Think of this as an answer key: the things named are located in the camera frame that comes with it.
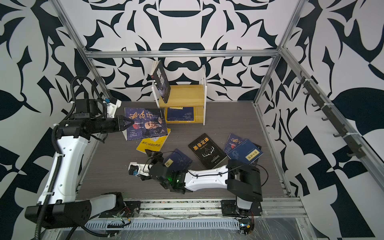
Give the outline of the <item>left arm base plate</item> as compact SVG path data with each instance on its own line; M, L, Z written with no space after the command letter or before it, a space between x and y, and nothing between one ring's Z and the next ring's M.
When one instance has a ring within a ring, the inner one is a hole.
M141 201L125 201L116 211L106 211L99 215L100 218L123 217L130 218L140 213Z

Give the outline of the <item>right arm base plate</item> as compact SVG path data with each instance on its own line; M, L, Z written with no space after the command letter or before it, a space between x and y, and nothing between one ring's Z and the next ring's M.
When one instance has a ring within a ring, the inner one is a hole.
M253 202L249 210L239 209L236 200L221 200L221 210L224 217L234 218L261 216L263 211L260 202Z

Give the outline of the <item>yellow cartoon cover book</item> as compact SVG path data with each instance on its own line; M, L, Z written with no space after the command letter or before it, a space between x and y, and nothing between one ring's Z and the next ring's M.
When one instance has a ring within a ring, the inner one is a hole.
M167 128L167 132L168 134L166 136L142 139L136 150L144 154L146 150L159 152L166 142L168 135L171 133L171 129Z

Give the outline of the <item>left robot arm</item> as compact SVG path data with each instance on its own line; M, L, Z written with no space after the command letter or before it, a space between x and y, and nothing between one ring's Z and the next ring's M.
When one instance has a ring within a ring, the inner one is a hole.
M82 99L73 104L69 115L54 126L52 143L56 152L47 185L38 203L25 211L25 218L36 224L36 233L42 228L83 227L94 216L116 214L124 208L118 192L78 202L79 169L92 137L123 132L134 121L116 115L122 102L115 98Z

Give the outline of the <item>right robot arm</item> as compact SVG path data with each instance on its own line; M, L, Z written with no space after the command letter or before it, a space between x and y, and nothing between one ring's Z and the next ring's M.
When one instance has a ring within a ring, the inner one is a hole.
M173 193L185 194L205 189L225 189L235 197L235 213L248 217L252 208L263 201L260 169L230 160L222 167L203 170L174 171L162 163L163 153L146 151L149 159L139 165L137 176L141 180L154 180L164 189Z

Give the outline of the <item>purple Guiguzi portrait book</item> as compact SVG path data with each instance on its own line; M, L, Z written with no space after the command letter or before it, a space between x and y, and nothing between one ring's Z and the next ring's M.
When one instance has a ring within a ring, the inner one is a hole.
M134 121L123 132L127 141L168 135L164 108L125 108L125 117Z

